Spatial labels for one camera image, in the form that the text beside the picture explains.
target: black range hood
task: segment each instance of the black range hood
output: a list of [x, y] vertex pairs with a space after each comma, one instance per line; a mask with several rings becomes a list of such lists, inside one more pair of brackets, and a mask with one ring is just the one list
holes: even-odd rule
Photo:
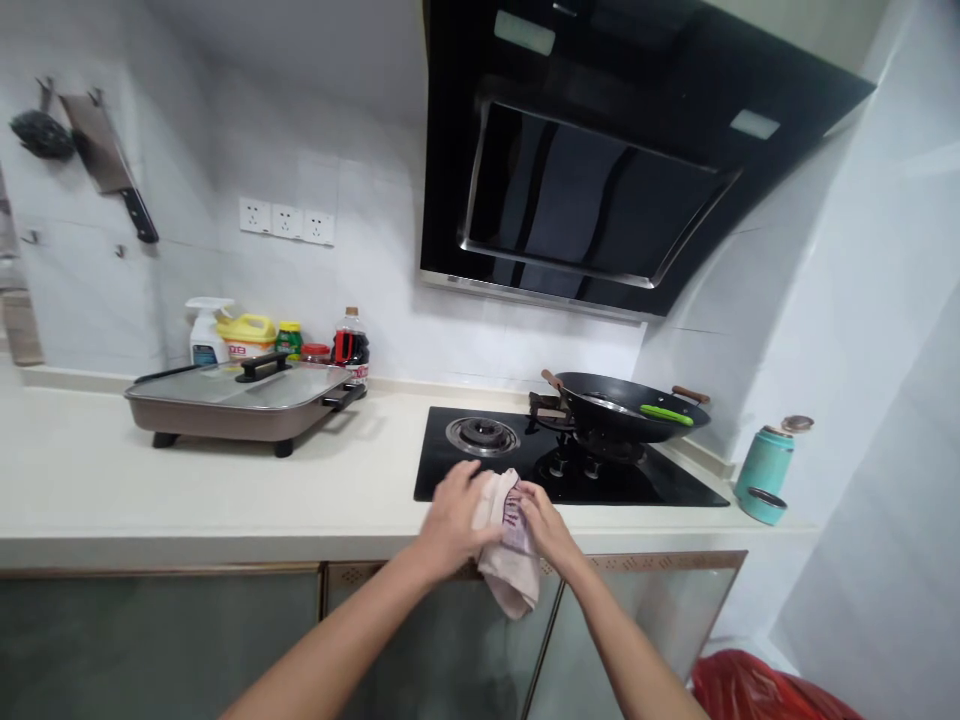
[[691, 0], [425, 7], [421, 277], [666, 315], [873, 85]]

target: yellow container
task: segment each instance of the yellow container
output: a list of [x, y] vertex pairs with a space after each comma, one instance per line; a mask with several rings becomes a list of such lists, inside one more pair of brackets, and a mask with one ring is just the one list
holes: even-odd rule
[[273, 352], [277, 342], [277, 329], [265, 315], [221, 318], [217, 322], [217, 332], [226, 341], [232, 360], [266, 355]]

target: spray bottle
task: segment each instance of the spray bottle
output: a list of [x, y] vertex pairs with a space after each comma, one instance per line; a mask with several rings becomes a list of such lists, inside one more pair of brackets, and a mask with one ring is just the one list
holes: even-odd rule
[[227, 343], [217, 332], [219, 318], [230, 317], [227, 298], [191, 298], [187, 307], [197, 311], [197, 320], [190, 332], [190, 362], [194, 365], [216, 365], [230, 360]]

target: thermos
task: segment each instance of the thermos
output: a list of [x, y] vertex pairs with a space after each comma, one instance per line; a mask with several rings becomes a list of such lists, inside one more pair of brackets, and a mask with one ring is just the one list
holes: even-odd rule
[[791, 415], [779, 428], [765, 425], [754, 435], [734, 489], [744, 512], [768, 525], [777, 523], [787, 509], [779, 495], [796, 447], [793, 437], [811, 427], [810, 418]]

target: red plastic bag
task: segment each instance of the red plastic bag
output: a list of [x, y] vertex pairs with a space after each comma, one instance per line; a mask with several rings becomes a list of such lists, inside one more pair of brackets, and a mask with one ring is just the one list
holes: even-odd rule
[[693, 695], [711, 720], [864, 720], [825, 690], [742, 650], [698, 660]]

